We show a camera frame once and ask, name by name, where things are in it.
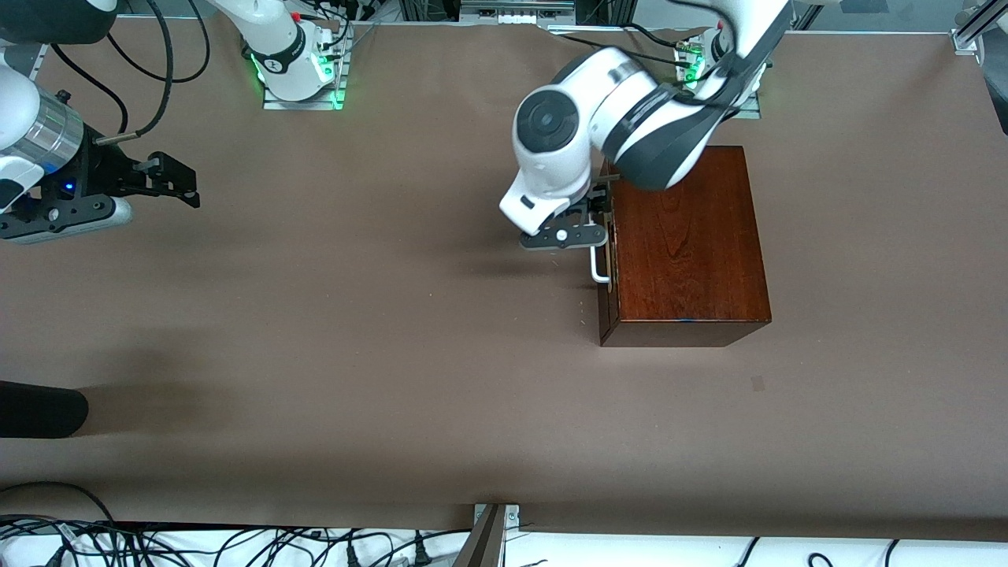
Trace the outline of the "light wood drawer white handle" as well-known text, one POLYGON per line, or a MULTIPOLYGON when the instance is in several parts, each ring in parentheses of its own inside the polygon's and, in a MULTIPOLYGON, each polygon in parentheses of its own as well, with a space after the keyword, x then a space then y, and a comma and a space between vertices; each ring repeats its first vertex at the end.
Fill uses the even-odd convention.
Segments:
MULTIPOLYGON (((594 183, 598 180, 616 180, 620 179, 618 169, 614 165, 610 165, 607 159, 602 161, 600 171, 595 177, 594 183)), ((613 195, 612 195, 612 212, 613 212, 613 195)), ((609 279, 608 284, 598 284, 598 311, 600 311, 600 334, 605 335, 609 330, 612 329, 615 322, 619 319, 619 298, 618 298, 618 266, 616 262, 616 237, 609 237, 608 242, 601 248, 595 249, 593 254, 591 254, 591 259, 595 261, 595 273, 602 279, 609 279)))

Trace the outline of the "dark brown wooden cabinet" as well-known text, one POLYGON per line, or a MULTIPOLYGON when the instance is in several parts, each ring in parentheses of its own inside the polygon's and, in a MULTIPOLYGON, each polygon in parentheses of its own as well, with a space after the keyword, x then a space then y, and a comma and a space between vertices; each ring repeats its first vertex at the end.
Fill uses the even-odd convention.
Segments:
POLYGON ((772 322, 741 146, 706 148, 665 191, 638 189, 618 172, 619 319, 600 334, 602 347, 724 347, 772 322))

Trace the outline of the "grey power strip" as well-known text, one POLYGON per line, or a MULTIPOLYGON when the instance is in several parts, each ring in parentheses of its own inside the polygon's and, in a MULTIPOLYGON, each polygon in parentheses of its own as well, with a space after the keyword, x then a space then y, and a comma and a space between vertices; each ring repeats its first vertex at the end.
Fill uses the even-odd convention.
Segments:
POLYGON ((461 23, 575 25, 575 0, 460 0, 461 23))

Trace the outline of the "black rounded cylinder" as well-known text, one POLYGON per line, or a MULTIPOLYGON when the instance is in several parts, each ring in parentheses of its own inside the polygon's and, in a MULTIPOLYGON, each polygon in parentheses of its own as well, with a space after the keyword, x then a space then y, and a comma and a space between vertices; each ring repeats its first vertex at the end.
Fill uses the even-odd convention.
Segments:
POLYGON ((72 437, 89 416, 82 392, 0 380, 0 439, 72 437))

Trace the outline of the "dark metal beam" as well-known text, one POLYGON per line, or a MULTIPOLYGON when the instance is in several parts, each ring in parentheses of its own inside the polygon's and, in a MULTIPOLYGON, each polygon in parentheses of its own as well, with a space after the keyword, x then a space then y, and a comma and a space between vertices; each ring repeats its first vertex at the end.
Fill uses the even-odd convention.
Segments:
POLYGON ((490 532, 475 534, 471 530, 451 567, 503 567, 506 537, 507 532, 491 535, 490 532))

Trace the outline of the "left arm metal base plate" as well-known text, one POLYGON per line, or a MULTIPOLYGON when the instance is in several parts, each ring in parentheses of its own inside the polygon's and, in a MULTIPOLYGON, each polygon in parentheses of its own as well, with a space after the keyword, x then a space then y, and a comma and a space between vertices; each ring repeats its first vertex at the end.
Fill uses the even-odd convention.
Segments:
POLYGON ((716 111, 721 121, 731 119, 758 89, 771 51, 770 44, 764 44, 741 55, 731 37, 720 33, 710 40, 709 68, 687 86, 678 87, 673 100, 691 109, 716 111))

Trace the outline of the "silver metal bracket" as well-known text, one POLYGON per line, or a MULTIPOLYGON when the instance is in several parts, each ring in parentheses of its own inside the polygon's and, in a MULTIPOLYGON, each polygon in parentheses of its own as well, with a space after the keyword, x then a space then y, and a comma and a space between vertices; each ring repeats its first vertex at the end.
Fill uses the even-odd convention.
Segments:
POLYGON ((475 506, 472 532, 503 536, 505 532, 519 530, 520 507, 513 503, 480 503, 475 506))

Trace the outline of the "aluminium corner bracket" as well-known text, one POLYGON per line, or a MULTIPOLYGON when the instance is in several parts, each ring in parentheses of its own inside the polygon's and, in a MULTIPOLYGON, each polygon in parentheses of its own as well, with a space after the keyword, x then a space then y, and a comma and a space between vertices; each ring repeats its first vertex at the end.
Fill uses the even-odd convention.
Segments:
POLYGON ((954 19, 951 42, 955 53, 971 54, 979 50, 980 37, 989 29, 997 28, 1008 35, 1008 0, 983 0, 966 2, 954 19))

